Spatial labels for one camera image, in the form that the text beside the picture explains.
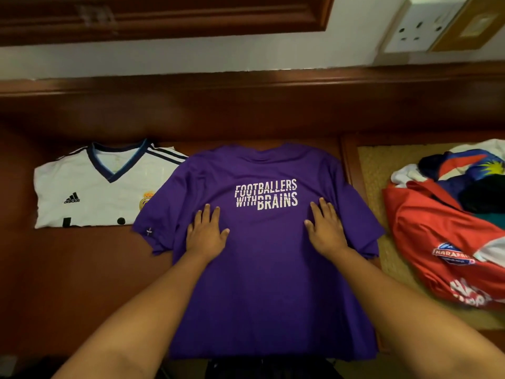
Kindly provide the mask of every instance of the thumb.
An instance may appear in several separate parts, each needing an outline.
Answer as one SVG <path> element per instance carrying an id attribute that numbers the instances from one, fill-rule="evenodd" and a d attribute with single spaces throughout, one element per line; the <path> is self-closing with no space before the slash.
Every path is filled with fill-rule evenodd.
<path id="1" fill-rule="evenodd" d="M 305 227 L 307 228 L 307 232 L 309 233 L 309 238 L 312 239 L 312 236 L 316 232 L 316 229 L 314 228 L 314 224 L 310 222 L 308 219 L 304 221 Z"/>
<path id="2" fill-rule="evenodd" d="M 230 234 L 230 229 L 224 229 L 222 232 L 221 232 L 221 240 L 226 243 L 226 239 L 228 238 L 228 235 Z"/>

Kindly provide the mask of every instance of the hand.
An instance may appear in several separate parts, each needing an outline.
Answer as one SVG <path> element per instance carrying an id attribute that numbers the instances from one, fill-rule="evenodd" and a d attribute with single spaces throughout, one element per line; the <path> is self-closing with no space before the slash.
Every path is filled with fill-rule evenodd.
<path id="1" fill-rule="evenodd" d="M 323 198 L 319 198 L 319 204 L 321 205 L 320 210 L 314 202 L 311 202 L 316 226 L 308 219 L 304 223 L 314 248 L 322 256 L 331 259 L 335 253 L 348 248 L 347 240 L 345 239 L 342 222 L 340 222 L 333 205 L 326 203 Z"/>
<path id="2" fill-rule="evenodd" d="M 186 236 L 186 253 L 202 256 L 206 263 L 217 257 L 226 245 L 226 238 L 230 229 L 224 229 L 219 233 L 219 212 L 217 207 L 211 215 L 211 205 L 206 204 L 204 212 L 198 210 L 194 217 L 194 223 L 188 226 Z"/>

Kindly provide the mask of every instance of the person's right arm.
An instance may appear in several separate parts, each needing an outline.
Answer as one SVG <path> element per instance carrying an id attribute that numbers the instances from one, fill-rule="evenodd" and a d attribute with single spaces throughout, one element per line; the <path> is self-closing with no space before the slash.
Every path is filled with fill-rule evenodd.
<path id="1" fill-rule="evenodd" d="M 433 300 L 393 280 L 349 248 L 331 203 L 311 203 L 305 221 L 315 249 L 331 261 L 394 352 L 422 379 L 502 379 L 505 355 Z"/>

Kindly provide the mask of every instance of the blue and red badge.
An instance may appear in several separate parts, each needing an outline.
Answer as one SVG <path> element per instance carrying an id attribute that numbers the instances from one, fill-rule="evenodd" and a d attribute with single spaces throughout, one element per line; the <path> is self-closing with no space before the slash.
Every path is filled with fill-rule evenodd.
<path id="1" fill-rule="evenodd" d="M 442 243 L 437 248 L 434 248 L 432 254 L 451 265 L 468 266 L 475 264 L 475 259 L 462 253 L 459 248 L 448 242 Z"/>

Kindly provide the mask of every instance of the adidas logo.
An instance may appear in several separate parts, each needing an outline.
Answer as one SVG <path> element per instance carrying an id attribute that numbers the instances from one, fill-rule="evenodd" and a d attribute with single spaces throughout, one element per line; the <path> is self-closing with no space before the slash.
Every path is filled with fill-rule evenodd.
<path id="1" fill-rule="evenodd" d="M 64 203 L 74 203 L 74 202 L 81 202 L 81 200 L 77 196 L 77 193 L 73 193 L 70 197 L 67 198 L 67 200 Z"/>

